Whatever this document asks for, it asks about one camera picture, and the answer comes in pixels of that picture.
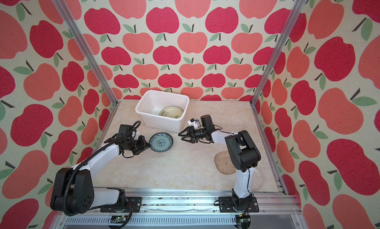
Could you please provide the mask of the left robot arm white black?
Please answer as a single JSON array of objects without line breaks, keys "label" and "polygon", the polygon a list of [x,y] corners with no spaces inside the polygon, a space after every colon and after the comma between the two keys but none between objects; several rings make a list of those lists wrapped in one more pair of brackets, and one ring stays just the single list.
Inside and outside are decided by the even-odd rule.
[{"label": "left robot arm white black", "polygon": [[62,168],[56,173],[50,208],[62,211],[67,216],[97,208],[129,208],[125,190],[115,187],[94,188],[92,177],[124,151],[131,151],[136,156],[148,148],[150,144],[144,136],[137,139],[107,139],[99,150],[81,163],[72,168]]}]

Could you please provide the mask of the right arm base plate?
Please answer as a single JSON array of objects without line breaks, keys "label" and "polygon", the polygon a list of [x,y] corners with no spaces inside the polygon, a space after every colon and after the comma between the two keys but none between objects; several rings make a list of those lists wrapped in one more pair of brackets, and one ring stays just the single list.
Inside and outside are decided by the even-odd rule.
[{"label": "right arm base plate", "polygon": [[219,197],[214,206],[218,206],[221,213],[258,213],[259,206],[256,197],[252,195],[246,198],[232,197]]}]

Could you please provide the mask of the brown glass plate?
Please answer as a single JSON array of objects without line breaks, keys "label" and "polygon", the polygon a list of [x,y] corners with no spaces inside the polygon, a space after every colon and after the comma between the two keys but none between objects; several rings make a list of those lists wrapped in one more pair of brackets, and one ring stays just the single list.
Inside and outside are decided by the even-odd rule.
[{"label": "brown glass plate", "polygon": [[214,163],[217,170],[224,175],[231,175],[236,172],[228,151],[217,153],[214,157]]}]

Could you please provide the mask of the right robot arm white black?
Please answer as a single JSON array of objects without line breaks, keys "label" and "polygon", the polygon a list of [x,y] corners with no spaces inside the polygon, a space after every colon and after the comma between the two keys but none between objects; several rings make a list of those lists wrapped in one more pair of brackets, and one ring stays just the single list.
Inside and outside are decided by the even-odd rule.
[{"label": "right robot arm white black", "polygon": [[245,199],[252,196],[251,183],[252,173],[261,154],[248,131],[238,133],[226,132],[222,129],[207,129],[190,126],[178,133],[182,141],[198,143],[201,139],[209,143],[222,144],[227,147],[232,165],[236,169],[236,183],[233,188],[233,197]]}]

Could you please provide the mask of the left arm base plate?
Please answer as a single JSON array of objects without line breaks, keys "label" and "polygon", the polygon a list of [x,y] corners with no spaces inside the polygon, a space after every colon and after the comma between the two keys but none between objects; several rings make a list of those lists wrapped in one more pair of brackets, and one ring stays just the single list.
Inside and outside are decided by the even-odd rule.
[{"label": "left arm base plate", "polygon": [[125,200],[117,202],[114,205],[106,205],[101,207],[102,213],[138,213],[142,204],[141,197],[126,197]]}]

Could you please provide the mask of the cream plate with plant drawing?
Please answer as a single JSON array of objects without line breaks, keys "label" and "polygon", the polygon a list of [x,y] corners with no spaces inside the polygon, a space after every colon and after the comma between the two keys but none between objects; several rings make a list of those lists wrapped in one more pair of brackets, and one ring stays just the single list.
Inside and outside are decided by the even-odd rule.
[{"label": "cream plate with plant drawing", "polygon": [[159,116],[179,119],[183,115],[183,110],[177,106],[169,106],[160,111]]}]

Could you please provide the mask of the blue patterned plate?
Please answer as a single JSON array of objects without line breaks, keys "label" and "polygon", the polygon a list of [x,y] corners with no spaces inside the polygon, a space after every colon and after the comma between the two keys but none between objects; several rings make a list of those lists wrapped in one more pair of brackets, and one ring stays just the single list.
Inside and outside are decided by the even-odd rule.
[{"label": "blue patterned plate", "polygon": [[166,152],[173,146],[173,138],[168,133],[156,133],[149,140],[151,150]]}]

